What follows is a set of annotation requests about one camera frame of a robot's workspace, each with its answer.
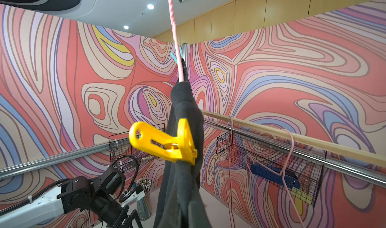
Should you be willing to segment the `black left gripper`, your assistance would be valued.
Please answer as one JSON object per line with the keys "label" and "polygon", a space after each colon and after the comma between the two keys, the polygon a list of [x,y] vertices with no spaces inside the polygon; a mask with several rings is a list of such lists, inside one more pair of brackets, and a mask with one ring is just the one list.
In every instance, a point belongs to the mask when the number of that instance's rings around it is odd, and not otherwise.
{"label": "black left gripper", "polygon": [[132,220],[128,215],[128,206],[122,208],[114,200],[97,197],[90,203],[90,211],[98,216],[98,220],[105,222],[109,228],[131,228]]}

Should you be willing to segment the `black t-shirt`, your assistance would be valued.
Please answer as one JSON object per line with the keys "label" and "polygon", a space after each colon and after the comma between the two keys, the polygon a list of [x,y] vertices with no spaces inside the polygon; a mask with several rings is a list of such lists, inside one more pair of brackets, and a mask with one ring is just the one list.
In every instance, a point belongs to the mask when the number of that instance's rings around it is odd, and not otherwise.
{"label": "black t-shirt", "polygon": [[166,129],[165,169],[158,197],[155,228],[209,228],[200,195],[204,118],[193,95],[188,68],[171,91],[172,108]]}

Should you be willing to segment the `teal clothespin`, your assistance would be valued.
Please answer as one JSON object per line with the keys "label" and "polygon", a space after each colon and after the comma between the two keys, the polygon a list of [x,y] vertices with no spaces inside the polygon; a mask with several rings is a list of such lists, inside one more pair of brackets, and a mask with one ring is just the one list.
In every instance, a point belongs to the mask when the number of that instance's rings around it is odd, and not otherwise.
{"label": "teal clothespin", "polygon": [[[181,60],[182,60],[182,63],[184,62],[184,53],[183,53],[183,50],[182,50],[182,47],[179,47],[179,51],[180,51],[180,55],[181,55]],[[176,55],[174,55],[172,52],[170,52],[173,60],[176,62],[176,64],[178,63],[177,61],[177,58],[176,58]]]}

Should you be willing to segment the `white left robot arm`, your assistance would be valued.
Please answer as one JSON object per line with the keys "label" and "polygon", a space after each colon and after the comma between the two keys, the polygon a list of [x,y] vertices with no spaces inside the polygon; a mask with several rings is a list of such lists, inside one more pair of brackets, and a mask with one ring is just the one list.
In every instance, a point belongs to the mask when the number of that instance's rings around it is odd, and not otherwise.
{"label": "white left robot arm", "polygon": [[131,228],[138,212],[128,213],[123,203],[126,176],[118,170],[116,161],[98,177],[79,176],[62,179],[43,188],[26,200],[1,210],[2,228],[30,228],[77,209],[96,214],[109,228]]}

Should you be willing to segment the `yellow clothespin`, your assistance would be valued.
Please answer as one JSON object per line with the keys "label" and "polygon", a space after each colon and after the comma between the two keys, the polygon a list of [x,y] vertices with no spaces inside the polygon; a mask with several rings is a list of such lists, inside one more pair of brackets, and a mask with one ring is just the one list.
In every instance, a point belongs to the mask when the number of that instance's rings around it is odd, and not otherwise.
{"label": "yellow clothespin", "polygon": [[162,132],[148,123],[136,122],[129,130],[129,140],[132,147],[174,163],[184,161],[194,166],[198,157],[186,118],[179,120],[177,136]]}

